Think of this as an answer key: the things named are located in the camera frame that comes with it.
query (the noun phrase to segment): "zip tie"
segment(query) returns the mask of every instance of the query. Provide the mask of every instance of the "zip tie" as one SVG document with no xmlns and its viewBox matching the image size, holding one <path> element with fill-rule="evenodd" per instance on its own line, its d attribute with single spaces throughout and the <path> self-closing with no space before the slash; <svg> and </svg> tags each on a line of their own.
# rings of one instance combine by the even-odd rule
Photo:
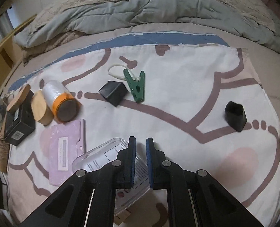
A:
<svg viewBox="0 0 280 227">
<path fill-rule="evenodd" d="M 140 77 L 136 77 L 136 76 L 133 74 L 133 72 L 132 72 L 129 68 L 127 68 L 127 66 L 121 65 L 121 64 L 114 64 L 114 65 L 111 65 L 111 66 L 107 69 L 107 71 L 108 71 L 108 73 L 109 73 L 110 76 L 112 76 L 112 77 L 114 77 L 114 78 L 116 78 L 116 79 L 119 79 L 119 80 L 126 81 L 125 77 L 119 76 L 119 75 L 116 75 L 116 74 L 113 74 L 113 73 L 110 72 L 110 69 L 113 68 L 114 66 L 122 66 L 122 67 L 124 67 L 125 69 L 127 69 L 127 70 L 130 72 L 130 74 L 131 74 L 133 80 L 140 81 Z"/>
</svg>

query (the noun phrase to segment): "cardboard box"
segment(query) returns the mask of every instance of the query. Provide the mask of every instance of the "cardboard box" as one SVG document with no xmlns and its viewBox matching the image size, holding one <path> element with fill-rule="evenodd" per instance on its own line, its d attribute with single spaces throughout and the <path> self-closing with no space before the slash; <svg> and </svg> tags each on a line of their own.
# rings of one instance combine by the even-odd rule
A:
<svg viewBox="0 0 280 227">
<path fill-rule="evenodd" d="M 35 130 L 35 120 L 31 109 L 33 92 L 29 91 L 24 102 L 13 113 L 7 112 L 5 124 L 5 141 L 17 146 Z"/>
</svg>

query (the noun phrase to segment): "silver screw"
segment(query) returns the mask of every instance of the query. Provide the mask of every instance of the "silver screw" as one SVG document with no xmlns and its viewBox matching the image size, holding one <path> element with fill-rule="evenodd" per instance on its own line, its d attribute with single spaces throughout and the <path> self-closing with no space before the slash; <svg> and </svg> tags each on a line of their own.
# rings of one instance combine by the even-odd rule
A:
<svg viewBox="0 0 280 227">
<path fill-rule="evenodd" d="M 112 165 L 113 166 L 120 166 L 122 163 L 121 163 L 121 161 L 120 160 L 114 160 L 113 162 L 112 162 Z"/>
<path fill-rule="evenodd" d="M 207 176 L 207 171 L 205 171 L 205 170 L 199 170 L 199 171 L 198 171 L 198 175 L 199 175 L 200 177 L 205 177 L 205 176 Z"/>
<path fill-rule="evenodd" d="M 170 166 L 171 165 L 171 162 L 169 160 L 163 160 L 162 161 L 162 165 L 164 166 Z"/>
<path fill-rule="evenodd" d="M 85 175 L 85 170 L 78 170 L 76 171 L 76 176 L 77 177 L 83 177 Z"/>
</svg>

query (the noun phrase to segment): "triangular cutout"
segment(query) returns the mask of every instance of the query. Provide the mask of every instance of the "triangular cutout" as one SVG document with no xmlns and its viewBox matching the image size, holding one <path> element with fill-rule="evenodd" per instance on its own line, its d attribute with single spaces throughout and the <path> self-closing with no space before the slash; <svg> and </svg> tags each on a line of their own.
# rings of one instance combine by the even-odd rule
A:
<svg viewBox="0 0 280 227">
<path fill-rule="evenodd" d="M 213 196 L 214 202 L 217 206 L 217 210 L 222 216 L 233 213 L 236 211 L 236 206 L 233 205 L 226 196 L 224 196 L 215 185 L 209 185 L 209 190 Z"/>
<path fill-rule="evenodd" d="M 64 216 L 65 210 L 74 190 L 73 185 L 67 186 L 46 208 L 45 212 L 57 218 Z"/>
</svg>

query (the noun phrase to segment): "black block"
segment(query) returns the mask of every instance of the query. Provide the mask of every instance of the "black block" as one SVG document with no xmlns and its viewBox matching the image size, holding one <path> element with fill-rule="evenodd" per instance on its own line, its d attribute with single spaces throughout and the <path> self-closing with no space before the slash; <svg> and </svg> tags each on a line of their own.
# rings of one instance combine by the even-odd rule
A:
<svg viewBox="0 0 280 227">
<path fill-rule="evenodd" d="M 5 141 L 17 146 L 35 130 L 35 120 L 31 109 L 33 92 L 29 91 L 26 99 L 14 114 L 6 113 Z"/>
<path fill-rule="evenodd" d="M 100 90 L 99 93 L 113 106 L 118 106 L 124 96 L 127 94 L 127 89 L 122 82 L 108 81 Z"/>
<path fill-rule="evenodd" d="M 232 101 L 228 102 L 226 105 L 225 119 L 237 132 L 241 132 L 247 122 L 243 106 Z"/>
</svg>

